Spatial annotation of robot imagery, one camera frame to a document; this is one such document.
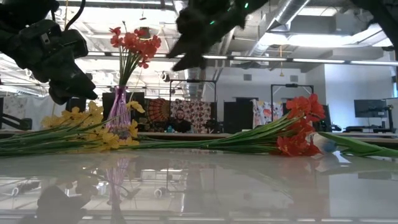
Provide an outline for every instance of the person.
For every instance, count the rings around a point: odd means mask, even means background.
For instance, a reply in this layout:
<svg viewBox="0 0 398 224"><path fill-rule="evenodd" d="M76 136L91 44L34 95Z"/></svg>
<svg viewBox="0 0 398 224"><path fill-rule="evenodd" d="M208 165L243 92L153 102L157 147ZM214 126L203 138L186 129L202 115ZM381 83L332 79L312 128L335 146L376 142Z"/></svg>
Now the person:
<svg viewBox="0 0 398 224"><path fill-rule="evenodd" d="M170 125L174 129L174 131L187 133L191 130L191 122L187 121L184 118L184 110L178 109L176 111L175 119L170 122Z"/></svg>

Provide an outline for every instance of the ceiling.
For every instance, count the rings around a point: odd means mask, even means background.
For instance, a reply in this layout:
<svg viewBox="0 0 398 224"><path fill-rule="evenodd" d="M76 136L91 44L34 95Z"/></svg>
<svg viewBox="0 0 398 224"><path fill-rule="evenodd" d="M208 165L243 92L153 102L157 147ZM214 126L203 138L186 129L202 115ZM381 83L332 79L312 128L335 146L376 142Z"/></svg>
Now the ceiling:
<svg viewBox="0 0 398 224"><path fill-rule="evenodd" d="M65 26L65 18L69 21L78 11L80 1L61 0L60 9L56 12L57 22L61 28ZM72 25L72 29L77 29L86 39L90 56L79 58L76 64L87 73L93 74L93 82L100 87L95 91L100 95L109 91L109 86L117 84L118 81L118 57L105 57L104 54L95 52L117 52L109 40L110 27L123 26L126 22L127 30L134 30L138 27L150 27L152 35L158 35L162 39L162 46L158 50L159 54L166 54L179 37L175 20L178 11L184 7L186 1L172 0L87 0L83 14ZM280 6L279 0L270 1L260 10L248 17L244 30L236 28L233 33L226 35L223 41L213 46L210 54L233 54L247 55L256 46L259 40L266 39L267 48L262 55L272 57L300 57L300 58L345 58L373 60L382 56L380 47L372 47L386 39L386 36L379 27L373 30L366 30L366 23L371 19L368 13L359 11L353 7L349 0L312 0L304 7L298 16L291 22L290 30L284 32L283 44L275 44L275 40L266 37L264 26L269 22L273 12ZM346 47L309 47L303 45L302 40L297 40L292 45L293 36L297 35L339 35L350 38L350 43ZM173 79L186 78L206 78L212 80L216 78L216 73L225 67L240 68L299 68L306 72L313 68L312 64L270 62L253 67L250 63L241 65L238 63L210 63L215 68L215 72L201 74L199 70L187 72L171 72L174 61L153 61L148 69L137 69L129 80L131 86L150 86L146 89L147 96L168 96L169 83L164 82L159 76L166 72ZM28 86L37 84L30 71L21 70L16 66L12 59L0 54L0 77L3 83L24 83L25 86L0 86L2 93L25 93L44 95L47 87ZM187 97L195 95L194 92L201 90L200 85L192 85L181 82L174 83L178 89L174 97Z"/></svg>

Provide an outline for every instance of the glossy table surface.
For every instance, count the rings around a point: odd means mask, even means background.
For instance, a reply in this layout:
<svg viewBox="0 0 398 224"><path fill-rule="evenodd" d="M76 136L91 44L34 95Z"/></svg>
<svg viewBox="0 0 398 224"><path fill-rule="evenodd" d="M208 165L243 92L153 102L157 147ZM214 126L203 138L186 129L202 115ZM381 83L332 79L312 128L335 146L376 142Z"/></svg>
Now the glossy table surface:
<svg viewBox="0 0 398 224"><path fill-rule="evenodd" d="M168 150L1 159L0 223L398 223L398 164Z"/></svg>

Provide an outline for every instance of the man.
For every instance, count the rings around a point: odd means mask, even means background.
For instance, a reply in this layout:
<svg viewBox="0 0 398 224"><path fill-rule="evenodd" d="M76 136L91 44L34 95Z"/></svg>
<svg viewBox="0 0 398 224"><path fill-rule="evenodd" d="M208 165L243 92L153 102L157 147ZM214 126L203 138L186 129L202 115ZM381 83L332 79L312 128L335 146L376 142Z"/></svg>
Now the man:
<svg viewBox="0 0 398 224"><path fill-rule="evenodd" d="M182 109L178 109L177 114L175 115L175 119L172 120L171 126L174 131L180 133L186 133L191 130L191 122L184 119L184 111Z"/></svg>

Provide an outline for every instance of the monitor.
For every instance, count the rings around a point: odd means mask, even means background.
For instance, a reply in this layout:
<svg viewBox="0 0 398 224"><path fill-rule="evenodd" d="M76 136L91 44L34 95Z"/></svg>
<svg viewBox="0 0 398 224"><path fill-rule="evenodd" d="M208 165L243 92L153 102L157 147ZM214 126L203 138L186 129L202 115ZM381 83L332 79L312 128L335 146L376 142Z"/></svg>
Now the monitor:
<svg viewBox="0 0 398 224"><path fill-rule="evenodd" d="M354 100L356 118L386 118L386 100Z"/></svg>

